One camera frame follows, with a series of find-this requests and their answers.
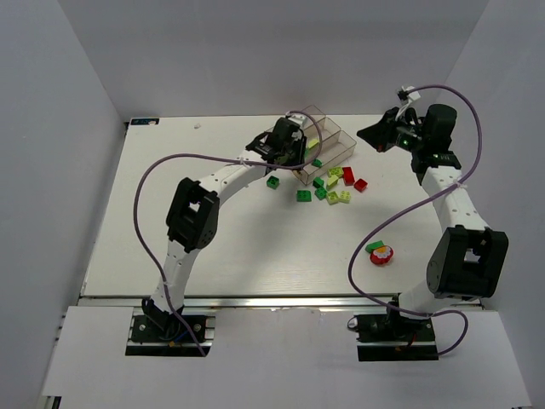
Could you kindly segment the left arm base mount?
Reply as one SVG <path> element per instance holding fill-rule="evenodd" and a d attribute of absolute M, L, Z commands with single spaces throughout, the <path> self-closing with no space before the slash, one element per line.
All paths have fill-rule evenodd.
<path fill-rule="evenodd" d="M 160 330 L 143 313 L 134 314 L 129 327 L 125 355 L 132 357 L 203 358 L 211 349 L 215 333 L 214 315 L 184 315 L 199 346 L 178 320 Z"/>

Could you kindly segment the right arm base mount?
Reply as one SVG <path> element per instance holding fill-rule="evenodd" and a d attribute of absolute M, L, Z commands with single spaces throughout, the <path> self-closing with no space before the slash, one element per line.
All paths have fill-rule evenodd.
<path fill-rule="evenodd" d="M 360 362 L 409 362 L 439 359 L 430 319 L 387 314 L 354 315 L 347 329 L 357 335 Z"/>

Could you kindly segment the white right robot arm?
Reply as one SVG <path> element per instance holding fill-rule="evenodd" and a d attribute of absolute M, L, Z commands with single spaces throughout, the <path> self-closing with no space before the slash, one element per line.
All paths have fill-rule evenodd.
<path fill-rule="evenodd" d="M 411 154 L 411 169 L 442 229 L 425 279 L 394 303 L 411 319 L 423 320 L 457 301 L 492 297 L 508 251 L 508 236 L 492 229 L 473 205 L 461 163 L 450 149 L 456 118 L 456 110 L 443 104 L 431 105 L 423 117 L 412 108 L 394 107 L 357 134 L 379 153 L 399 147 Z"/>

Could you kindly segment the red yellow green lego stack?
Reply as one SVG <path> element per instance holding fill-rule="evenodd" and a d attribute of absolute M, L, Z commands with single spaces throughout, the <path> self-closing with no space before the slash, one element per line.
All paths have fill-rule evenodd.
<path fill-rule="evenodd" d="M 318 145 L 319 145 L 319 139 L 318 138 L 311 139 L 311 140 L 309 140 L 307 142 L 307 149 L 311 150 L 311 149 L 313 149 L 314 147 L 316 147 Z"/>

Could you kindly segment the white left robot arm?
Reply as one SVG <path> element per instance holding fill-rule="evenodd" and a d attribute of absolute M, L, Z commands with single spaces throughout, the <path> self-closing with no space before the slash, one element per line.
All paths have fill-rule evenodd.
<path fill-rule="evenodd" d="M 166 331 L 181 313 L 192 266 L 216 235 L 221 206 L 272 170 L 303 165 L 307 142 L 303 124 L 302 114 L 289 113 L 219 170 L 199 180 L 186 177 L 179 182 L 166 216 L 168 247 L 160 265 L 161 281 L 151 297 L 142 301 L 144 315 L 158 329 Z"/>

